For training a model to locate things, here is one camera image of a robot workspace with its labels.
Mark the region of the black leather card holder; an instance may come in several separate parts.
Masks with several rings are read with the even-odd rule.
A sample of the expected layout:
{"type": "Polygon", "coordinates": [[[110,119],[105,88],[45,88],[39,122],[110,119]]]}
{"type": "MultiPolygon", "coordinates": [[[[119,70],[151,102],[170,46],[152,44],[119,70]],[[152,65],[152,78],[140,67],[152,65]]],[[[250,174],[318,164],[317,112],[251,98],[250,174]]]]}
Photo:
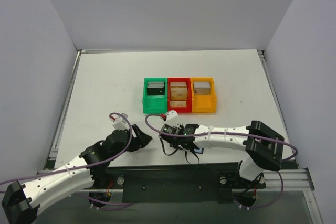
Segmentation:
{"type": "Polygon", "coordinates": [[[195,148],[194,152],[198,153],[198,154],[203,154],[204,153],[204,149],[203,148],[195,148]]]}

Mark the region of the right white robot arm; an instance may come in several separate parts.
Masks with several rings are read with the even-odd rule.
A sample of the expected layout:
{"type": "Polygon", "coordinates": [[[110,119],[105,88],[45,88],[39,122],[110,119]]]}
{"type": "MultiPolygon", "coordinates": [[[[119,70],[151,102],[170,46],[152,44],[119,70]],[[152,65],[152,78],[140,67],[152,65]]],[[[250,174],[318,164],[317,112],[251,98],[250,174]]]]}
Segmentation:
{"type": "Polygon", "coordinates": [[[238,165],[240,178],[254,181],[265,170],[281,170],[284,137],[261,121],[248,126],[220,128],[200,124],[164,124],[159,138],[175,149],[194,153],[196,149],[227,148],[248,157],[238,165]]]}

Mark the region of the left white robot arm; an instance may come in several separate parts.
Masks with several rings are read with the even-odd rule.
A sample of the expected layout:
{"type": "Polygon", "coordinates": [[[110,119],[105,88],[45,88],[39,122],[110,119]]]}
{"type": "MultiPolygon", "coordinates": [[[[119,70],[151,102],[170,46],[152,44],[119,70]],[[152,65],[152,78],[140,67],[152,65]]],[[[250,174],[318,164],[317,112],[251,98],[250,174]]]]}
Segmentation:
{"type": "Polygon", "coordinates": [[[33,223],[54,203],[94,185],[118,154],[146,147],[152,137],[137,125],[116,129],[105,140],[87,147],[73,160],[43,177],[14,181],[8,185],[2,207],[9,223],[33,223]]]}

